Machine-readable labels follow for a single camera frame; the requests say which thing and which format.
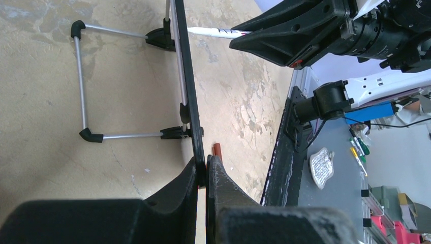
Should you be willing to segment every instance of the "gray table surface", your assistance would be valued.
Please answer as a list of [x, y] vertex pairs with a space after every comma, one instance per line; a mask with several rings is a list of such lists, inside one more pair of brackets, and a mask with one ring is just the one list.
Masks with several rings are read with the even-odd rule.
[[[317, 88], [311, 82], [310, 90]], [[319, 136], [308, 149], [308, 158], [326, 147], [335, 152], [334, 175], [320, 190], [314, 183], [309, 165], [304, 164], [299, 190], [298, 206], [332, 207], [341, 210], [350, 218], [358, 239], [363, 241], [361, 169], [350, 151], [351, 134], [344, 119], [327, 121]]]

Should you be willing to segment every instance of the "black corner connector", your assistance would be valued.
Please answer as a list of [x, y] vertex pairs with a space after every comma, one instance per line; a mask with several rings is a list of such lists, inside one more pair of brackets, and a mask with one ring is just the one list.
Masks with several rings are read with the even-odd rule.
[[179, 105], [179, 117], [181, 118], [181, 122], [183, 124], [190, 123], [190, 110], [189, 105], [184, 105], [183, 103], [180, 103]]
[[102, 143], [103, 141], [103, 134], [93, 134], [91, 133], [89, 128], [85, 128], [84, 130], [79, 132], [79, 135], [82, 137], [82, 139], [88, 142]]
[[171, 20], [163, 19], [163, 28], [150, 31], [145, 42], [147, 44], [175, 52], [175, 41], [171, 35]]
[[81, 40], [81, 30], [85, 29], [85, 23], [82, 20], [77, 20], [73, 22], [72, 27], [70, 28], [70, 36], [72, 38], [79, 38]]
[[186, 131], [183, 131], [181, 126], [163, 129], [160, 132], [163, 133], [163, 135], [160, 137], [161, 139], [184, 139], [192, 136], [192, 130], [186, 129]]

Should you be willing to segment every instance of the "aluminum rod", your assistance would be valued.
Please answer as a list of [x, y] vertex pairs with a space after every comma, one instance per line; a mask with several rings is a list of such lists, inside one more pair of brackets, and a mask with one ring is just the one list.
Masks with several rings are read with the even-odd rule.
[[176, 59], [178, 63], [178, 72], [179, 72], [179, 86], [181, 90], [181, 101], [185, 106], [187, 105], [187, 96], [186, 96], [186, 79], [184, 77], [184, 69], [182, 64], [182, 55], [181, 55], [181, 47], [179, 44], [179, 31], [178, 31], [178, 20], [176, 16], [176, 8], [175, 8], [175, 0], [171, 1], [172, 8], [172, 27], [174, 29], [174, 40], [175, 40], [175, 49], [176, 49]]
[[84, 78], [82, 75], [81, 48], [79, 46], [79, 38], [74, 37], [74, 40], [75, 40], [75, 48], [76, 48], [76, 60], [78, 61], [79, 89], [81, 93], [82, 127], [83, 129], [85, 129], [88, 127], [88, 123], [87, 123], [87, 108], [85, 106]]
[[123, 31], [123, 30], [121, 31], [119, 29], [111, 29], [111, 28], [96, 26], [96, 25], [92, 25], [92, 24], [85, 24], [85, 28], [98, 29], [98, 30], [101, 30], [101, 31], [118, 33], [118, 34], [123, 34], [123, 35], [126, 35], [126, 36], [139, 37], [139, 38], [148, 39], [148, 37], [146, 35], [144, 35], [144, 34], [133, 33], [133, 32], [125, 32], [125, 31]]
[[103, 135], [103, 139], [124, 139], [137, 137], [159, 137], [163, 136], [162, 132], [146, 133], [146, 134], [119, 134], [119, 135]]
[[165, 9], [165, 21], [169, 20], [169, 9], [170, 9], [170, 0], [166, 0], [166, 9]]

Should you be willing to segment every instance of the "blue component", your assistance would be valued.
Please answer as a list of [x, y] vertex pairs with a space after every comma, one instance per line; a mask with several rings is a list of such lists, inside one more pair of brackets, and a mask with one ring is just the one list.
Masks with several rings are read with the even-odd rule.
[[[356, 111], [348, 112], [345, 116], [346, 118], [351, 118], [357, 121], [364, 122], [375, 118], [392, 116], [394, 114], [395, 113], [393, 111], [392, 105], [388, 102], [384, 102], [381, 104], [376, 104], [374, 106], [369, 106], [363, 109], [358, 109]], [[346, 121], [349, 125], [355, 123], [354, 121], [351, 121], [349, 119], [347, 119]]]

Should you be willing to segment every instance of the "screw hole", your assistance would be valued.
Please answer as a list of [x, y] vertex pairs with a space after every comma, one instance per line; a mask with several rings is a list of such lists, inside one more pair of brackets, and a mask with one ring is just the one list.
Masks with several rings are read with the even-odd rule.
[[149, 201], [149, 202], [148, 202], [148, 205], [150, 205], [151, 207], [154, 207], [154, 206], [156, 206], [156, 205], [157, 205], [157, 203], [156, 203], [156, 202], [154, 202], [154, 201]]
[[329, 5], [326, 5], [324, 8], [323, 8], [323, 13], [324, 14], [326, 14], [327, 12], [329, 12], [329, 10], [331, 9], [331, 6], [329, 6]]
[[292, 31], [297, 32], [297, 31], [299, 31], [300, 28], [301, 28], [301, 26], [299, 24], [296, 24], [296, 25], [292, 26]]

